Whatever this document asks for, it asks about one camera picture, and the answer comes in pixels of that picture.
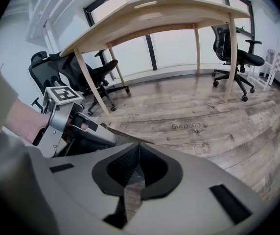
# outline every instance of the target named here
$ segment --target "window frame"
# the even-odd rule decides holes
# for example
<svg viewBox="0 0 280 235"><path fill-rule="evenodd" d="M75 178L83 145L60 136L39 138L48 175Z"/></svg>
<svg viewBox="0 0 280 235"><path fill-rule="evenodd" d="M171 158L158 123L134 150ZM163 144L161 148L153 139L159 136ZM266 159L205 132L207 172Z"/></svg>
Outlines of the window frame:
<svg viewBox="0 0 280 235"><path fill-rule="evenodd" d="M92 11L94 11L96 8L98 8L99 6L101 6L103 3L107 2L108 0L95 0L94 2L92 2L91 4L89 4L87 7L84 7L84 13L86 15L87 21L89 26L91 27L92 25L95 24L93 17L92 17ZM246 5L248 5L249 7L249 13L250 13L250 23L251 23L251 33L242 29L242 28L238 28L236 27L236 29L238 29L240 31L240 34L243 34L247 37L250 37L252 40L255 40L255 25L254 25L254 14L253 14L253 9L252 9L252 4L249 0L240 0L241 2L245 3ZM225 5L230 6L230 1L229 0L224 0ZM149 53L150 53L150 57L151 57L151 62L152 62L152 67L153 70L156 71L157 70L157 64L156 64L156 58L155 58L155 53L154 53L154 49L153 49L153 44L152 44L152 39L150 35L146 35L145 36L147 44L148 44L148 49L149 49Z"/></svg>

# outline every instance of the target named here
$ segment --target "office chair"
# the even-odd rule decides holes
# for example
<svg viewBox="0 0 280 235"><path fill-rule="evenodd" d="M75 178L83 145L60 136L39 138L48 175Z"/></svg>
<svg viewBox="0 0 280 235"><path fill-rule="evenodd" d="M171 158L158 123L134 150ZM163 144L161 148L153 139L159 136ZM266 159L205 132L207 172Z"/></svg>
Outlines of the office chair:
<svg viewBox="0 0 280 235"><path fill-rule="evenodd" d="M215 33L215 42L213 44L213 50L215 51L217 57L225 61L226 63L224 65L230 65L231 61L231 42L230 42L230 32L229 32L229 27L228 24L223 24L223 25L216 25L212 26L212 29ZM240 86L242 89L244 95L242 96L242 101L246 102L248 100L247 91L244 88L243 83L249 85L251 87L250 92L254 93L254 86L246 80L244 77L240 76L238 72L244 73L244 65L253 65L253 66L262 66L264 64L264 59L256 56L253 54L254 51L254 44L259 44L261 45L262 42L260 41L255 41L255 40L246 40L246 42L250 43L249 51L245 52L241 49L237 50L237 67L236 67L236 73L234 75L234 80L237 82L237 84ZM225 70L214 70L213 76L216 75L216 72L222 73L224 75L216 77L214 79L213 85L216 87L218 86L218 80L222 79L228 79L229 78L229 71Z"/></svg>
<svg viewBox="0 0 280 235"><path fill-rule="evenodd" d="M74 53L69 54L66 57L60 57L60 53L50 54L49 57L45 51L34 54L31 58L31 65L29 72L31 77L37 83L42 94L44 94L46 87L52 86L64 86L59 73L63 74L69 81L70 86L77 92L82 92L83 96L92 94L92 91L81 71L79 63ZM107 97L111 104L111 111L116 110L115 104L109 97L109 93L116 92L122 89L128 93L130 92L128 86L120 86L106 89L104 86L108 86L108 82L105 80L105 76L109 74L117 65L117 60L112 60L102 67L92 69L87 66L89 74L100 93L101 98ZM96 98L93 99L92 105L88 109L88 115L92 116L92 108L97 104Z"/></svg>

